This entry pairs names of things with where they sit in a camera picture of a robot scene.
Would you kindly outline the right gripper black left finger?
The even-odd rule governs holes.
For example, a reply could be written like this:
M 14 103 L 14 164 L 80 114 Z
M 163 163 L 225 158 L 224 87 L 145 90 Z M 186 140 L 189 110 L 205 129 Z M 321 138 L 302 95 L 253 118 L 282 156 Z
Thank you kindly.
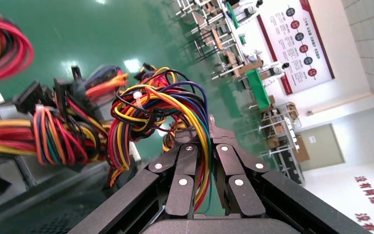
M 157 221 L 193 217 L 203 147 L 192 127 L 178 131 L 173 148 L 73 227 L 71 234 L 143 234 Z

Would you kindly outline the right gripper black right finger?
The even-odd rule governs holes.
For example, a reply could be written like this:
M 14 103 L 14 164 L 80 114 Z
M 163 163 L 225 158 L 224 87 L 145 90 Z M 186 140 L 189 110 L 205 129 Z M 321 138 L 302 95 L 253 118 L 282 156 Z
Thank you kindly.
M 232 234 L 364 234 L 366 230 L 243 149 L 209 116 L 217 190 Z

